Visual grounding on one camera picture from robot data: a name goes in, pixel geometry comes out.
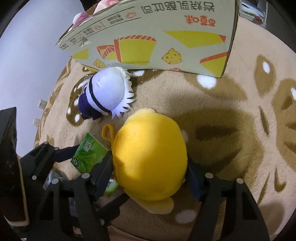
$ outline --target brown blanket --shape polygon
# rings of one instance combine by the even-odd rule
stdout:
[[[278,233],[296,207],[296,54],[263,28],[239,18],[233,48],[222,78],[162,71],[131,71],[135,101],[121,119],[81,118],[77,98],[89,73],[71,60],[52,93],[37,132],[35,145],[49,141],[64,148],[79,144],[90,132],[102,143],[101,129],[119,129],[143,107],[174,119],[193,160],[217,175],[243,178],[265,219],[270,234]],[[55,164],[68,178],[78,171],[69,161]],[[104,197],[103,205],[110,199]],[[154,215],[129,200],[113,225],[148,240],[186,240],[198,203],[186,185],[173,195],[168,215]],[[219,237],[223,205],[216,227]]]

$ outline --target pink plush toy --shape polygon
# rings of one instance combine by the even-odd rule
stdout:
[[[98,3],[98,5],[94,11],[94,14],[97,13],[98,11],[100,11],[106,7],[110,7],[111,5],[118,3],[118,2],[119,2],[118,0],[102,0]],[[76,14],[75,17],[73,18],[73,25],[71,26],[69,31],[71,31],[78,24],[80,24],[81,22],[83,22],[84,20],[89,18],[90,16],[91,15],[88,15],[86,12],[80,12],[80,13]]]

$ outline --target red icon on box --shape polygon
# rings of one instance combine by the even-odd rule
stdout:
[[[129,12],[127,15],[126,15],[126,18],[133,18],[134,16],[136,16],[137,14],[135,12]]]

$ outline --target purple doll clothing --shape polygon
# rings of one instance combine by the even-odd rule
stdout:
[[[80,95],[78,100],[78,111],[81,113],[81,116],[84,120],[92,118],[93,120],[99,119],[103,116],[103,114],[97,110],[95,110],[87,101],[87,97],[84,93]]]

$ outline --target yellow loop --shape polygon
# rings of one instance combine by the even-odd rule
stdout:
[[[110,138],[107,137],[107,132],[110,132]],[[114,142],[115,139],[115,128],[113,125],[111,124],[106,124],[104,125],[103,129],[102,129],[102,138],[106,141],[109,141],[111,143],[111,145]]]

